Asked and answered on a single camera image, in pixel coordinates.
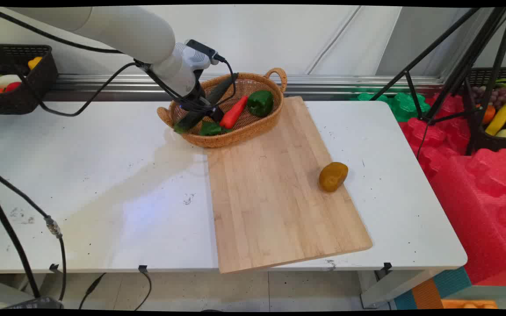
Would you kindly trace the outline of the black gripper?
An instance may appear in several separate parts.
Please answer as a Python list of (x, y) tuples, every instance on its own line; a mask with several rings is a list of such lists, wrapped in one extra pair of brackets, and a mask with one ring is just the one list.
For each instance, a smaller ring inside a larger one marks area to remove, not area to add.
[(223, 116), (225, 116), (225, 112), (223, 112), (220, 107), (213, 108), (211, 103), (207, 100), (205, 91), (199, 82), (202, 73), (203, 70), (193, 71), (195, 84), (191, 92), (183, 98), (181, 108), (188, 112), (209, 114), (209, 118), (211, 118), (213, 122), (219, 123), (223, 119)]

